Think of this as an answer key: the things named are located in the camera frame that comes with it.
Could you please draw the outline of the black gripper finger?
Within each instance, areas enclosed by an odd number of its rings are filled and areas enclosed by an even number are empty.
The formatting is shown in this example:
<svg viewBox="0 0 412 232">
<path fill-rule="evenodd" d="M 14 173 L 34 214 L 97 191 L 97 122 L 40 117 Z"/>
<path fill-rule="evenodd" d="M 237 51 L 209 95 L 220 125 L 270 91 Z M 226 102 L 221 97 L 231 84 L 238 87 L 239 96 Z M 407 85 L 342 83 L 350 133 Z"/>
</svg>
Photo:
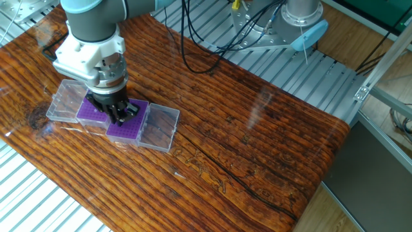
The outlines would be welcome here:
<svg viewBox="0 0 412 232">
<path fill-rule="evenodd" d="M 87 93 L 86 99 L 100 112 L 105 113 L 112 124 L 117 123 L 117 104 L 112 95 L 99 95 L 97 93 Z"/>
<path fill-rule="evenodd" d="M 129 101 L 122 101 L 117 106 L 117 125 L 121 126 L 123 123 L 135 118 L 140 111 L 140 107 L 130 103 Z"/>
</svg>

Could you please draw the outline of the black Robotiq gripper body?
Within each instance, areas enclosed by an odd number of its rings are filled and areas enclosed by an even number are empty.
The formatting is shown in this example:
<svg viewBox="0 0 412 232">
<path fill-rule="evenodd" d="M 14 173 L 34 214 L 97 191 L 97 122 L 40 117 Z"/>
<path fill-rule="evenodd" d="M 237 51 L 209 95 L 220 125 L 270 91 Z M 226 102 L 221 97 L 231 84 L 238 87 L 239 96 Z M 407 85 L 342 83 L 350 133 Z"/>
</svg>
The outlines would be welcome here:
<svg viewBox="0 0 412 232">
<path fill-rule="evenodd" d="M 103 107 L 103 106 L 126 107 L 127 103 L 129 102 L 129 99 L 127 96 L 127 88 L 123 87 L 121 90 L 117 92 L 108 93 L 108 94 L 94 93 L 94 92 L 89 91 L 88 101 L 96 107 Z"/>
</svg>

